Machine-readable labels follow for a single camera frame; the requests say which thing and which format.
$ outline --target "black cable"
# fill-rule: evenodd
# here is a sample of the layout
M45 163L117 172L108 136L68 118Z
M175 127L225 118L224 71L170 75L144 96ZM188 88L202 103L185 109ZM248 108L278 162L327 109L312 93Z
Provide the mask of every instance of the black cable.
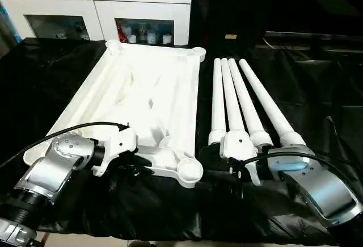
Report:
M42 139L39 139L37 142L34 142L33 144L30 144L29 146L21 149L20 151L18 151L17 153L15 153L13 156L11 156L8 160L6 160L4 163L2 163L0 165L0 169L2 169L4 166L6 166L13 159L17 158L19 155L22 155L27 150L33 148L36 145L39 145L40 143L42 143L44 141L47 141L47 140L49 140L49 139L51 139L53 137L56 137L58 135L61 135L63 133L72 131L74 129L84 128L84 127L89 127L89 126L94 126L94 125L110 125L110 126L116 126L116 127L119 128L120 131L122 131L122 130L124 130L124 129L127 128L127 126L124 126L122 124L115 123L115 122L90 122L90 123L83 123L83 124L80 124L80 125L76 125L76 126L73 126L73 127L69 127L67 129L63 129L61 131L58 131L58 132L52 133L50 135L47 135L47 136L43 137Z
M287 155L288 156L297 156L297 157L306 157L306 158L310 158L313 160L317 160L318 162L321 162L321 163L329 166L331 169L333 169L335 171L336 175L339 178L344 179L347 183L349 183L351 185L351 180L345 175L345 173L343 171L341 171L339 168L337 168L334 164L330 163L329 161L321 159L320 157L312 155L312 154L305 154L305 153L301 153L301 152L274 152L274 153L259 155L259 156L250 158L248 160L240 161L240 164L242 166L245 166L252 162L266 160L266 159L269 159L272 157L287 156Z
M350 166L352 167L353 169L355 169L357 171L357 169L359 170L363 170L363 167L359 164L359 163L356 163L356 162L352 162L352 161L348 161L348 160L344 160L344 159L340 159L340 158L332 158L331 154L330 153L327 153L327 152L322 152L320 150L315 150L313 149L314 153L315 154L318 154L318 155L322 155L322 156L325 156L325 157L328 157L328 158L331 158L333 161L335 162L339 162L341 164L344 164L344 165L347 165L347 166Z

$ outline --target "table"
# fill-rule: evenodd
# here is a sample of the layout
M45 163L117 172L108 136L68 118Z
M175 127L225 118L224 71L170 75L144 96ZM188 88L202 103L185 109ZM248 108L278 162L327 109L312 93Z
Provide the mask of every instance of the table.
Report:
M0 119L8 133L2 160L46 134L103 51L102 41L25 39L0 60ZM80 173L39 229L125 240L335 244L304 203L289 197L283 183L245 183L243 199L230 194L218 146L203 149L210 130L216 53L207 49L200 69L196 145L206 176L194 189L170 178L134 178L118 166L100 178ZM248 60L310 148L362 163L362 54L254 48L231 56ZM261 118L270 131L267 118ZM276 141L277 135L271 135ZM212 164L220 171L206 168ZM0 201L25 169L19 157L0 173ZM354 186L362 197L361 183Z

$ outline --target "white 3d printed part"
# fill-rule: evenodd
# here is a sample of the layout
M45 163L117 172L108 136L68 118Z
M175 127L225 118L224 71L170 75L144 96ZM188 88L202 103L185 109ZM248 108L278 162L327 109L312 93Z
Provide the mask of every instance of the white 3d printed part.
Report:
M87 122L129 123L138 146L152 146L149 152L155 175L194 187L202 176L194 153L199 64L205 50L122 44L118 40L108 41L106 46L48 134ZM106 141L115 131L116 127L101 125L78 133ZM44 156L51 142L26 151L24 162L31 165Z
M237 92L239 104L242 108L243 117L246 121L250 139L255 147L261 145L273 145L270 135L264 130L260 118L256 112L254 104L250 98L243 79L238 71L238 67L233 58L228 60L231 70L234 87Z
M226 97L228 124L230 131L226 133L221 142L220 155L223 158L234 158L236 160L247 160L257 156L257 149L253 145L244 130L242 116L239 111L237 96L234 90L229 64L226 58L222 59L223 86ZM252 182L261 185L257 174L256 162L246 165Z
M221 59L214 59L213 96L212 96L212 128L208 145L220 143L226 134L225 102L223 97Z
M280 137L280 143L282 146L290 145L306 145L303 138L294 131L290 123L284 117L276 103L266 91L260 80L245 59L239 61L239 65L242 68L244 75L247 77L250 85L252 86L255 94L257 95L263 109L265 109L273 127L277 131Z

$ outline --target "glass cabinet door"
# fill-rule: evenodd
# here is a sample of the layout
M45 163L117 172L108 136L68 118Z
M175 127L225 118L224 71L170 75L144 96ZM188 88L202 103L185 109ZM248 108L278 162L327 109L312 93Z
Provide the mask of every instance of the glass cabinet door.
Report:
M81 16L25 15L37 38L89 40Z
M105 40L186 46L190 4L95 1Z
M115 21L123 43L174 45L174 21L120 18Z
M16 31L26 37L103 40L91 0L1 0Z

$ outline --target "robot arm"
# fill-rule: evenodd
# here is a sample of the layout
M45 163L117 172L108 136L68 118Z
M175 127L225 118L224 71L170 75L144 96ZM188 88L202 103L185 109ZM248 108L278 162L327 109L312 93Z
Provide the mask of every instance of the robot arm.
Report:
M214 83L222 82L220 69L218 69L220 63L220 59L216 59L214 62L212 124L214 121L223 121L224 119L223 104L219 106L218 110L220 111L216 111L217 107L214 106L215 102L223 102L223 94L215 93L214 89ZM253 159L255 153L252 150L246 150L246 144L251 145L252 142L256 149L262 152L265 150L263 147L270 148L272 142L261 125L235 61L230 59L228 63L230 72L227 70L226 59L222 59L222 75L223 84L225 85L224 92L230 132L231 129L234 129L230 116L239 114L239 106L236 106L235 103L231 104L231 97L235 96L236 91L250 134L248 136L246 133L249 140L246 140L246 138L240 138L239 140L230 139L230 132L225 134L224 138L213 139L214 142L221 142L221 157L233 158L233 161L229 161L231 163L231 171L233 169L240 170L238 163L248 167L247 165L257 161ZM362 219L363 205L357 199L354 192L341 178L330 172L318 161L309 158L315 156L314 152L306 146L303 138L294 131L249 64L245 60L240 60L239 65L280 137L281 147L270 149L268 154L264 155L268 159L268 167L274 178L279 180L282 175L287 183L293 185L322 225L329 229L336 231L337 229L339 230L339 227L346 227L347 224L353 221L356 223L357 219ZM226 76L229 77L229 73L232 75L235 87L231 87L230 80L225 80ZM215 123L213 125L211 135L217 129ZM243 125L240 127L240 132L245 133ZM247 170L252 182L258 185L256 183L259 181L256 179L256 170L248 168Z
M21 177L3 206L0 245L32 244L42 211L55 203L73 171L89 168L95 176L102 176L113 159L120 153L135 151L136 145L137 137L131 128L111 136L104 144L72 132L55 137L45 156Z

